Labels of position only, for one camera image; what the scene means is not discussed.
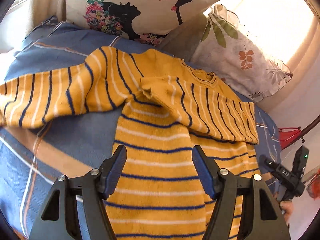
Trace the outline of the right hand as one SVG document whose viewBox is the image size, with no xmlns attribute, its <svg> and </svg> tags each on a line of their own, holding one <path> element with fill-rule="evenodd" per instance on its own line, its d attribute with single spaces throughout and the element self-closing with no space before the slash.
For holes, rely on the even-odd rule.
<svg viewBox="0 0 320 240">
<path fill-rule="evenodd" d="M 289 220 L 290 220 L 290 217 L 292 216 L 293 211 L 294 211 L 293 201 L 291 201 L 291 200 L 281 201 L 281 202 L 278 201 L 278 204 L 279 204 L 279 207 L 283 213 L 287 227 L 289 227 L 289 225 L 290 225 Z"/>
</svg>

